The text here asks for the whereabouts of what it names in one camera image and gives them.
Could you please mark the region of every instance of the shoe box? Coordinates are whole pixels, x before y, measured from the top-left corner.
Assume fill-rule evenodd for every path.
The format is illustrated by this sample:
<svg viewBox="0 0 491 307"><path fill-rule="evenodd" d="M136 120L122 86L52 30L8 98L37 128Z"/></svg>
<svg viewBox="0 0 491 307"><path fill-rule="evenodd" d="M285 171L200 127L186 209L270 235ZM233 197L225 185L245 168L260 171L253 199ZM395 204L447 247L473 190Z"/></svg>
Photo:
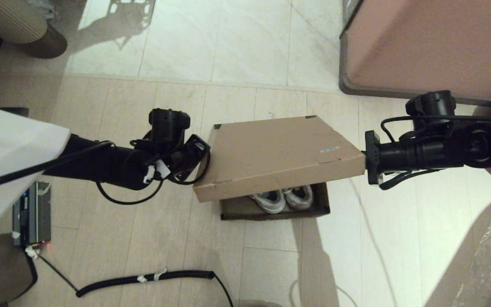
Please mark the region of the shoe box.
<svg viewBox="0 0 491 307"><path fill-rule="evenodd" d="M327 181L362 175L365 155L318 116L214 125L211 161L195 183L200 202L220 202L222 220L281 220L331 212ZM206 167L204 160L197 174ZM261 210L249 195L310 185L307 210Z"/></svg>

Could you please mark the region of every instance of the tile floor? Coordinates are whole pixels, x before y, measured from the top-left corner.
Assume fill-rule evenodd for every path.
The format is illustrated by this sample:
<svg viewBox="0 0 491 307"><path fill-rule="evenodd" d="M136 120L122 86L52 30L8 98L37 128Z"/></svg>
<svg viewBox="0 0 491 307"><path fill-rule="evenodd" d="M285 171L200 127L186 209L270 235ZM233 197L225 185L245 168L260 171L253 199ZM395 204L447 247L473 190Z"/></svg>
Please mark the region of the tile floor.
<svg viewBox="0 0 491 307"><path fill-rule="evenodd" d="M4 43L0 72L338 89L339 0L58 0L60 58Z"/></svg>
<svg viewBox="0 0 491 307"><path fill-rule="evenodd" d="M153 107L213 124L318 114L358 148L363 132L405 113L402 99L337 88L338 0L62 0L54 26L69 49L54 60L0 52L0 107L119 145L142 136ZM473 107L459 106L470 114ZM400 122L395 135L411 128ZM214 270L235 305L451 305L485 229L491 176L462 168L389 191L365 176L328 183L332 213L271 222L220 221L216 203L167 184L149 202L118 206L90 182L50 178L53 240L43 251L77 286L168 270ZM152 191L107 187L136 200ZM0 232L8 229L8 214ZM79 299L45 264L12 306L226 306L213 281L121 286Z"/></svg>

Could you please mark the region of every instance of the wire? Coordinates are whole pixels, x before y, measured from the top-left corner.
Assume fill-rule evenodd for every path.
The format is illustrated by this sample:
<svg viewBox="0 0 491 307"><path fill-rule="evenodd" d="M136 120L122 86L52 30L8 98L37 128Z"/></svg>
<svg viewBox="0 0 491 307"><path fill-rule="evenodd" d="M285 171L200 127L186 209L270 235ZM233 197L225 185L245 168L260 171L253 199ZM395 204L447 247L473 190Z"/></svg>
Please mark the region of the wire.
<svg viewBox="0 0 491 307"><path fill-rule="evenodd" d="M37 254L41 260L43 260L50 268L58 274L74 291L76 297L82 297L86 293L102 289L102 288L107 288L111 286L118 286L121 284L137 284L140 283L138 280L137 276L129 276L129 277L123 277L123 278L113 278L110 280L104 280L104 281L98 281L94 282L93 284L89 284L86 287L83 287L82 289L78 290L72 282L70 282L57 268L55 268L48 260L46 260L43 256L41 256L39 253ZM155 281L154 280L155 274L146 274L144 275L144 278L147 281ZM230 294L226 290L225 285L222 283L222 281L219 279L217 274L213 271L194 271L194 270L182 270L182 271L174 271L174 272L165 272L163 274L158 274L158 279L157 280L167 280L167 279L174 279L174 278L204 278L204 279L212 279L216 278L219 284L221 285L223 291L225 291L226 298L228 299L228 303L230 304L230 307L234 307L234 304L232 303L232 299L230 299Z"/></svg>
<svg viewBox="0 0 491 307"><path fill-rule="evenodd" d="M150 165L153 165L156 161L160 160L160 159L164 159L165 157L173 154L174 152L176 152L179 147L181 147L181 143L183 142L183 140L185 140L185 130L181 131L181 136L179 137L179 142L176 143L176 145L170 150L170 151L167 151L165 153L163 153L162 155L158 155L156 157L153 157L149 160L147 160L144 165L146 167L149 167Z"/></svg>
<svg viewBox="0 0 491 307"><path fill-rule="evenodd" d="M156 190L154 190L154 192L151 195L147 196L146 198L144 198L142 200L136 200L134 202L123 202L120 200L115 200L113 197L109 196L107 194L107 192L105 192L104 188L101 186L101 183L99 181L96 181L96 186L98 187L98 190L100 191L100 193L107 200L109 200L112 203L119 204L119 205L136 205L136 204L140 204L142 202L146 202L146 201L150 200L151 198L153 198L158 193L158 191L160 191L160 188L162 187L163 182L164 182L164 180L161 180L160 183L158 183L158 187L156 187Z"/></svg>
<svg viewBox="0 0 491 307"><path fill-rule="evenodd" d="M424 175L424 174L429 174L429 173L435 173L436 171L442 171L441 169L426 169L425 171L417 171L415 173L402 173L397 176L395 176L393 179L386 181L384 183L380 183L379 187L382 190L389 190L390 188L398 185L399 183L405 181L406 179L410 179L416 176Z"/></svg>
<svg viewBox="0 0 491 307"><path fill-rule="evenodd" d="M225 294L226 294L226 298L228 299L228 303L230 304L230 307L234 307L234 304L232 303L232 299L230 299L230 294L228 293L228 291L226 291L226 287L225 285L222 283L222 281L219 279L219 277L217 276L217 274L213 273L213 276L216 278L216 280L219 282L219 284L221 285L222 289L225 291Z"/></svg>
<svg viewBox="0 0 491 307"><path fill-rule="evenodd" d="M195 184L198 181L202 180L204 178L204 176L206 176L206 173L208 171L208 167L210 167L210 161L211 161L211 153L208 151L206 154L206 166L204 167L202 174L192 181L180 181L177 178L175 178L175 175L170 175L168 177L168 179L175 184L183 185L183 186Z"/></svg>
<svg viewBox="0 0 491 307"><path fill-rule="evenodd" d="M14 172L6 174L6 175L2 175L2 176L0 176L0 185L2 185L4 183L8 183L10 181L14 181L16 179L20 179L22 177L26 177L26 176L29 176L29 175L32 175L35 173L39 173L40 171L46 171L47 169L57 167L57 166L62 165L64 163L68 163L68 162L73 161L75 159L78 159L78 158L80 158L86 154L89 154L90 152L98 151L102 148L111 146L112 144L113 144L112 142L108 142L108 141L100 142L96 145L90 146L88 148L85 148L85 149L82 149L82 150L79 150L79 151L76 151L73 153L69 153L68 155L58 157L54 160L47 161L47 162L41 163L39 165L34 165L32 167L28 167L25 169L21 169L19 171L14 171Z"/></svg>
<svg viewBox="0 0 491 307"><path fill-rule="evenodd" d="M56 274L58 274L65 282L68 283L68 285L77 292L77 288L72 284L72 282L69 281L57 268L55 268L47 259L45 259L43 256L41 256L39 253L37 254L41 260L43 260Z"/></svg>
<svg viewBox="0 0 491 307"><path fill-rule="evenodd" d="M386 128L388 122L394 121L409 121L409 120L462 120L462 121L491 121L491 117L488 116L461 116L461 115L426 115L426 116L399 116L384 119L380 123L380 128L386 133L391 142L395 142L395 139L391 135L390 131Z"/></svg>

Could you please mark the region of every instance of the beige floor tile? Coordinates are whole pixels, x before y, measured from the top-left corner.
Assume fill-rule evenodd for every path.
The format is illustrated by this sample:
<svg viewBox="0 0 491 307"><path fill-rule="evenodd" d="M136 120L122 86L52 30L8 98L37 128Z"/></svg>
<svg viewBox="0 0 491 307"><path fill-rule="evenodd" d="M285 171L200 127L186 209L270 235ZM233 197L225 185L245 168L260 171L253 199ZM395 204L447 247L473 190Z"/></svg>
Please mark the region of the beige floor tile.
<svg viewBox="0 0 491 307"><path fill-rule="evenodd" d="M298 307L300 253L244 248L240 306Z"/></svg>
<svg viewBox="0 0 491 307"><path fill-rule="evenodd" d="M342 4L294 0L289 43L288 85L338 88Z"/></svg>
<svg viewBox="0 0 491 307"><path fill-rule="evenodd" d="M96 140L111 81L97 78L65 78L53 123L69 128L82 138ZM52 223L77 229L92 182L53 177Z"/></svg>
<svg viewBox="0 0 491 307"><path fill-rule="evenodd" d="M214 82L287 84L290 3L223 0Z"/></svg>
<svg viewBox="0 0 491 307"><path fill-rule="evenodd" d="M61 76L0 75L0 107L27 107L30 118L50 122L62 82Z"/></svg>
<svg viewBox="0 0 491 307"><path fill-rule="evenodd" d="M136 200L138 193L108 186L106 191L117 200ZM137 206L113 204L90 185L84 201L70 280L77 287L125 276L130 238ZM117 305L121 286L106 288L77 298L72 290L66 295L67 306Z"/></svg>
<svg viewBox="0 0 491 307"><path fill-rule="evenodd" d="M218 202L199 203L193 196L184 269L212 270L225 284L234 305L240 298L244 221L221 221ZM228 306L218 282L185 278L179 306Z"/></svg>
<svg viewBox="0 0 491 307"><path fill-rule="evenodd" d="M467 170L457 168L416 178L422 304L429 299L469 231L471 206L466 177ZM472 241L463 243L473 249Z"/></svg>
<svg viewBox="0 0 491 307"><path fill-rule="evenodd" d="M51 231L52 240L43 248L41 256L60 270L64 276L69 277L77 231L58 227L52 227ZM34 263L38 275L37 283L22 297L12 301L9 305L12 307L64 307L66 292L71 290L69 285L41 259L34 260ZM70 281L75 287L81 286L73 279Z"/></svg>
<svg viewBox="0 0 491 307"><path fill-rule="evenodd" d="M388 142L387 136L379 133L379 123L401 116L404 103L403 99L361 97L359 130L374 129L382 142ZM411 128L410 122L389 127L395 138ZM362 304L418 306L421 282L416 182L409 179L382 191L368 185L366 175L360 181Z"/></svg>
<svg viewBox="0 0 491 307"><path fill-rule="evenodd" d="M111 80L99 138L130 148L151 129L149 112L154 108L156 82Z"/></svg>
<svg viewBox="0 0 491 307"><path fill-rule="evenodd" d="M140 75L210 81L220 10L221 0L158 0Z"/></svg>
<svg viewBox="0 0 491 307"><path fill-rule="evenodd" d="M358 96L308 92L308 113L321 117L350 143L360 148L359 138L363 138L363 132L358 129Z"/></svg>
<svg viewBox="0 0 491 307"><path fill-rule="evenodd" d="M300 251L302 218L279 221L246 221L244 246L260 249Z"/></svg>
<svg viewBox="0 0 491 307"><path fill-rule="evenodd" d="M191 134L199 134L201 131L205 97L205 85L159 83L155 107L183 111L191 117L191 127L185 131L187 141Z"/></svg>
<svg viewBox="0 0 491 307"><path fill-rule="evenodd" d="M251 121L256 90L250 87L208 86L202 117L202 133L208 139L215 124Z"/></svg>
<svg viewBox="0 0 491 307"><path fill-rule="evenodd" d="M183 269L192 193L189 186L168 182L152 200L136 206L126 276ZM124 287L121 306L177 306L180 288L179 279Z"/></svg>
<svg viewBox="0 0 491 307"><path fill-rule="evenodd" d="M53 123L82 138L96 139L111 80L64 78Z"/></svg>
<svg viewBox="0 0 491 307"><path fill-rule="evenodd" d="M255 120L306 115L306 92L257 89Z"/></svg>
<svg viewBox="0 0 491 307"><path fill-rule="evenodd" d="M70 72L139 75L154 1L91 0Z"/></svg>
<svg viewBox="0 0 491 307"><path fill-rule="evenodd" d="M362 177L327 183L331 213L304 219L300 293L304 306L361 306Z"/></svg>

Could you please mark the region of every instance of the shoe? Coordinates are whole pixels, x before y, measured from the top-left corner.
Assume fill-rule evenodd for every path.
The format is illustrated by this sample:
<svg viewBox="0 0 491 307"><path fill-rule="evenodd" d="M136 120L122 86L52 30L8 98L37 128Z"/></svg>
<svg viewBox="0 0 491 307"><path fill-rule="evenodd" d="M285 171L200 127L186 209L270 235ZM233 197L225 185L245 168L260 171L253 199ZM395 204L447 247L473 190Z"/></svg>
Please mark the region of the shoe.
<svg viewBox="0 0 491 307"><path fill-rule="evenodd" d="M262 210L270 214L277 214L285 208L285 197L281 190L250 195Z"/></svg>
<svg viewBox="0 0 491 307"><path fill-rule="evenodd" d="M312 188L308 186L300 186L283 189L283 194L287 200L287 204L295 210L306 210L312 206L314 202L314 194Z"/></svg>

